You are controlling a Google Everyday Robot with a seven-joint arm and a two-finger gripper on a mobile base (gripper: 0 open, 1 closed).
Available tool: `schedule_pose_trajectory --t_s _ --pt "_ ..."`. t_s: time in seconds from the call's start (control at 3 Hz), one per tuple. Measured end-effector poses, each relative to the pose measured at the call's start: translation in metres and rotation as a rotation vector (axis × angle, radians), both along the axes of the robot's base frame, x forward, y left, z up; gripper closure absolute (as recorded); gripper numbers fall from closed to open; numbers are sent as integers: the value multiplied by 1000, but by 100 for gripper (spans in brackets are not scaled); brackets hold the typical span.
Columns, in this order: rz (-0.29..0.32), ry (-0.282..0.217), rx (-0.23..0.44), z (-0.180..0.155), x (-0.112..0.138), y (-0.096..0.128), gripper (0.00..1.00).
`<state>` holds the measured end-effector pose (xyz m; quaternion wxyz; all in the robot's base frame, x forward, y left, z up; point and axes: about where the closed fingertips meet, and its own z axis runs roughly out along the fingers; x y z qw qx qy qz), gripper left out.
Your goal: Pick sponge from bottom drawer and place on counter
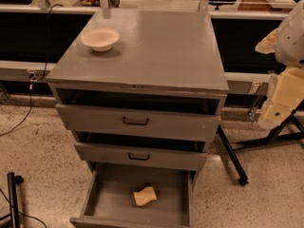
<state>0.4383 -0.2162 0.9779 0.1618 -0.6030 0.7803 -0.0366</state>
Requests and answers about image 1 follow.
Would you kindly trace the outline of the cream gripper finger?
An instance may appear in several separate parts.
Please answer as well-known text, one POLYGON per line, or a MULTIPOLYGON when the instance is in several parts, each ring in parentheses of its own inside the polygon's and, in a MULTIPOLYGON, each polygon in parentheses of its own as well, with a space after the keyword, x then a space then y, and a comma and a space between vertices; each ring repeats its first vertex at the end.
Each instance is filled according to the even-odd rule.
POLYGON ((261 54, 275 53, 277 35, 278 29, 276 28, 257 43, 255 51, 261 54))
POLYGON ((272 78, 257 124, 264 129, 281 125, 304 100, 304 69, 288 66, 272 78))

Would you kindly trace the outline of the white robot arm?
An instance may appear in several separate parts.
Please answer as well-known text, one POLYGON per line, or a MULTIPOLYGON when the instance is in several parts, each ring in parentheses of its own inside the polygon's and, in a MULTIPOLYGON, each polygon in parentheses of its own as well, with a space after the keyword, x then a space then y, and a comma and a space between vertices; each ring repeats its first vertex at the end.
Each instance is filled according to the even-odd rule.
POLYGON ((304 0, 300 0, 279 27, 256 45, 256 52, 273 53, 286 67, 271 78, 267 100, 257 120, 260 127, 273 129, 304 100, 304 0))

